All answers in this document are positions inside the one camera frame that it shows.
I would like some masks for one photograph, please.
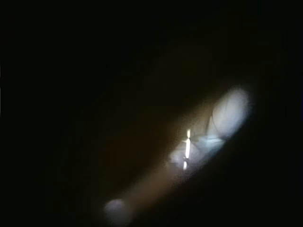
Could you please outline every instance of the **dark background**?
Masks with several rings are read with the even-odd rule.
[[[161,126],[183,111],[173,115],[178,107],[186,109],[140,98],[145,54],[165,46],[176,27],[235,6],[284,34],[282,83],[262,91],[248,124],[205,169],[208,176],[197,175],[134,225],[296,223],[302,207],[299,16],[290,4],[258,1],[212,1],[195,9],[73,6],[31,15],[33,20],[4,16],[1,128],[12,140],[1,150],[12,157],[7,172],[14,174],[12,197],[26,211],[24,222],[105,225],[98,206],[152,163],[153,151],[168,139]],[[267,87],[269,80],[260,83]],[[140,141],[131,143],[130,135]],[[101,147],[97,155],[95,147]],[[104,152],[108,148],[111,154]],[[15,220],[20,211],[12,203]]]

